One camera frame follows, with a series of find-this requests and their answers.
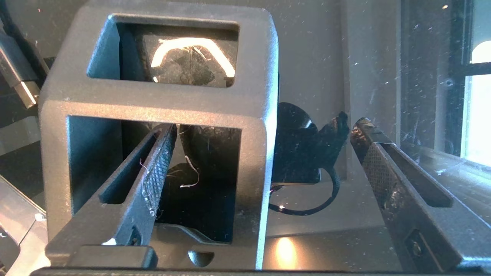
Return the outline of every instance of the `coiled black wire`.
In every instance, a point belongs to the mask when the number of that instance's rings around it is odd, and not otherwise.
[[[326,171],[332,180],[332,193],[331,193],[331,196],[321,205],[319,205],[315,208],[312,208],[312,209],[308,209],[308,210],[291,210],[291,209],[287,209],[287,208],[280,208],[278,205],[274,205],[274,204],[270,203],[269,208],[275,212],[279,212],[279,213],[283,213],[283,214],[291,215],[291,216],[309,216],[309,215],[313,215],[313,214],[325,209],[334,201],[334,199],[336,198],[336,196],[339,192],[339,187],[341,185],[341,180],[339,179],[339,176],[337,175],[337,173],[333,167],[326,169]],[[270,195],[273,194],[274,192],[278,191],[279,189],[281,189],[283,186],[284,185],[273,186],[270,190]]]

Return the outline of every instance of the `screw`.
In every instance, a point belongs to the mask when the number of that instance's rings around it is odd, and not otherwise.
[[[453,80],[453,79],[448,78],[448,79],[446,79],[446,80],[445,80],[445,82],[444,82],[444,83],[445,83],[445,85],[446,85],[447,87],[451,87],[451,86],[453,86],[453,85],[454,85],[454,80]]]

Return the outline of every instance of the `circular hole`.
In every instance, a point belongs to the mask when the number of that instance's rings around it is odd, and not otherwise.
[[[446,79],[445,80],[445,85],[450,87],[454,85],[454,80],[453,79]]]
[[[197,266],[197,267],[205,267],[209,265],[213,257],[215,256],[215,253],[213,252],[199,252],[199,251],[194,251],[190,250],[188,251],[188,256],[191,262]]]

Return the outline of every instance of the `bright light spot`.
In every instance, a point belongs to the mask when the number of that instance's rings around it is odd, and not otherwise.
[[[481,63],[491,61],[491,40],[477,45],[472,51],[471,63]]]
[[[115,246],[117,245],[116,240],[114,238],[109,239],[107,242],[102,243],[104,246]]]
[[[182,37],[171,40],[163,40],[159,39],[159,42],[162,43],[157,50],[155,51],[154,57],[152,59],[151,67],[158,67],[164,61],[165,55],[173,49],[184,49],[186,47],[191,46],[201,46],[207,49],[213,58],[218,62],[220,67],[225,71],[225,75],[227,77],[235,76],[235,69],[227,59],[227,57],[223,54],[218,45],[213,42],[213,40],[208,38],[198,38],[198,37]]]
[[[280,238],[276,244],[276,261],[280,269],[295,269],[297,267],[297,251],[289,238]]]
[[[29,97],[29,99],[31,100],[32,104],[35,105],[36,104],[36,100],[34,99],[31,91],[29,90],[29,87],[27,87],[26,83],[25,82],[21,82],[21,85],[22,87],[24,88],[24,91],[26,92],[27,96]]]
[[[34,214],[34,218],[36,219],[36,221],[45,221],[46,220],[46,217],[41,213]]]

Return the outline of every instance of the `glass panel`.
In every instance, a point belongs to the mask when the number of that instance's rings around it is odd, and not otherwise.
[[[462,157],[491,166],[491,148],[488,147],[491,131],[485,127],[488,122],[485,114],[491,102],[491,75],[471,76],[466,80]]]
[[[471,48],[475,49],[484,42],[489,42],[491,40],[491,19],[489,13],[491,10],[491,2],[487,0],[474,0],[473,1],[473,21],[472,21],[472,45]],[[484,58],[482,55],[474,56],[472,53],[472,58],[470,63],[481,63],[489,62],[491,58],[488,54],[488,58]]]

